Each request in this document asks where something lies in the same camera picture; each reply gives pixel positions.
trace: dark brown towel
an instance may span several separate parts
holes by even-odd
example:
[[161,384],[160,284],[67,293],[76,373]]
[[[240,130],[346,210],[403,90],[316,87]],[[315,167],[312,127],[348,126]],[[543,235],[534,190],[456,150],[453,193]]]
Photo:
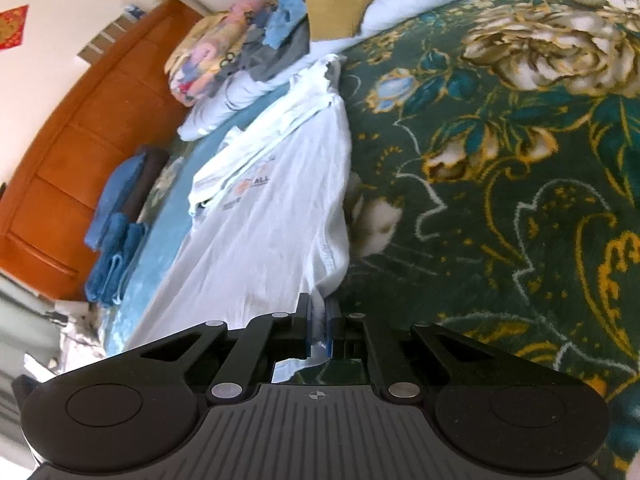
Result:
[[120,210],[127,216],[130,222],[137,222],[146,197],[149,196],[156,180],[162,172],[162,168],[169,160],[169,154],[162,148],[143,144],[136,150],[136,155],[145,153],[145,165],[142,167],[140,178],[131,190],[131,194]]

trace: circular pad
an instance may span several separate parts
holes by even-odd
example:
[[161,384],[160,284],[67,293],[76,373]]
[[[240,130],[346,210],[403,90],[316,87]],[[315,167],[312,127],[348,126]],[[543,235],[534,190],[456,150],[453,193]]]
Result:
[[121,472],[158,460],[189,436],[198,406],[180,369],[117,359],[56,377],[26,399],[22,430],[42,462],[80,474]]
[[564,403],[538,386],[507,386],[491,396],[495,415],[521,428],[544,428],[564,415]]
[[609,429],[586,384],[446,386],[435,419],[461,452],[507,473],[550,474],[589,461]]
[[127,422],[142,408],[142,396],[122,384],[95,384],[76,392],[66,412],[78,424],[106,428]]

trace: folded blue towel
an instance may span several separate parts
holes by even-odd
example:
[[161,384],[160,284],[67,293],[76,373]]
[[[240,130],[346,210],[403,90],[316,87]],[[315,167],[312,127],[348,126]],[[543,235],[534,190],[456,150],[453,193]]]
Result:
[[124,205],[144,165],[145,153],[140,153],[125,160],[111,173],[95,208],[94,219],[84,235],[84,243],[92,250],[96,251],[102,245],[110,215]]
[[129,224],[122,244],[122,250],[113,255],[111,271],[104,286],[100,303],[107,306],[120,304],[130,276],[131,266],[138,248],[145,238],[148,228],[146,224]]
[[129,219],[122,213],[114,213],[108,216],[100,256],[91,269],[89,277],[84,284],[84,293],[89,301],[98,301],[104,293],[104,287],[110,278],[113,266],[113,257],[120,251],[127,234]]
[[306,16],[305,0],[278,0],[264,29],[262,44],[278,49]]

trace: metal screw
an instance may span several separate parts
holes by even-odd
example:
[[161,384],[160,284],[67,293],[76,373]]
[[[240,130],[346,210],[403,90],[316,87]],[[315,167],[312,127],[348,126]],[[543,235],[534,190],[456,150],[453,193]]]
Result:
[[420,386],[413,383],[394,383],[389,386],[389,393],[400,399],[411,399],[420,394]]
[[236,383],[220,383],[211,389],[211,395],[219,399],[233,399],[242,393],[242,386]]

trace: clothing pile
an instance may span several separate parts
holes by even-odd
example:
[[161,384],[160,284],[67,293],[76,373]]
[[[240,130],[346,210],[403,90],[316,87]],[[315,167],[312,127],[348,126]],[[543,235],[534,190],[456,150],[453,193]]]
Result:
[[306,56],[311,41],[351,38],[373,0],[240,0],[200,20],[164,71],[185,106],[215,95],[230,76],[266,82]]
[[101,306],[122,301],[130,264],[147,231],[146,225],[137,220],[168,159],[165,150],[143,145],[109,177],[84,236],[89,248],[100,251],[84,284],[89,301]]
[[340,59],[327,56],[244,131],[228,132],[194,177],[193,227],[128,348],[207,319],[242,328],[292,312],[303,292],[322,339],[324,298],[349,263],[342,200],[351,136],[339,77]]

